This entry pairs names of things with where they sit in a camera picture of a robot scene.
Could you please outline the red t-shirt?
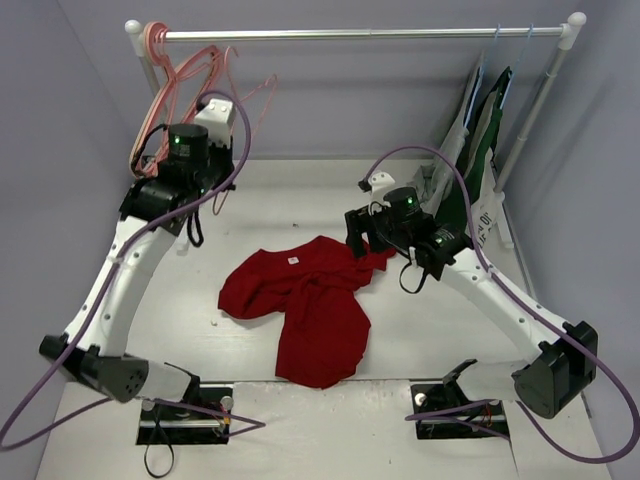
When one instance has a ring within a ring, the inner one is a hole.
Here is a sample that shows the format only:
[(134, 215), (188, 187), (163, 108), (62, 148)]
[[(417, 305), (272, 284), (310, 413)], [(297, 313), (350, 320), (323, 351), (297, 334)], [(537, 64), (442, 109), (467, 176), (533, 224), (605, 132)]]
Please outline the red t-shirt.
[(356, 373), (371, 323), (355, 293), (394, 255), (366, 248), (357, 258), (326, 236), (291, 250), (259, 250), (227, 277), (218, 308), (236, 320), (282, 313), (275, 375), (327, 389)]

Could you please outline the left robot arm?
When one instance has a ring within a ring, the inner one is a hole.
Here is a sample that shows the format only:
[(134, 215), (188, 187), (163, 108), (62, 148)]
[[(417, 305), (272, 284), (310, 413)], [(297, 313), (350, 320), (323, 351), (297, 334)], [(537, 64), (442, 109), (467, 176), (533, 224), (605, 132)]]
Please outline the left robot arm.
[(199, 379), (179, 367), (127, 353), (129, 331), (162, 258), (190, 214), (167, 213), (204, 197), (233, 171), (231, 129), (174, 124), (168, 128), (168, 156), (153, 177), (136, 180), (120, 206), (115, 236), (81, 311), (59, 336), (43, 338), (39, 353), (59, 361), (69, 379), (120, 403), (163, 399), (175, 418), (199, 409)]

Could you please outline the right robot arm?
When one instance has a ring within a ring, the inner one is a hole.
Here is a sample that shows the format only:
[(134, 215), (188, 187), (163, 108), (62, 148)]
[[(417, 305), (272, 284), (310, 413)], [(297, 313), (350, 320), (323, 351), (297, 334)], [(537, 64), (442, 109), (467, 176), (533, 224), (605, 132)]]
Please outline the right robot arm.
[(545, 310), (488, 264), (465, 233), (440, 225), (417, 205), (411, 187), (374, 197), (345, 215), (346, 243), (355, 257), (395, 249), (409, 265), (463, 295), (516, 346), (515, 361), (467, 360), (445, 378), (445, 405), (464, 412), (480, 400), (520, 401), (554, 418), (596, 376), (598, 334)]

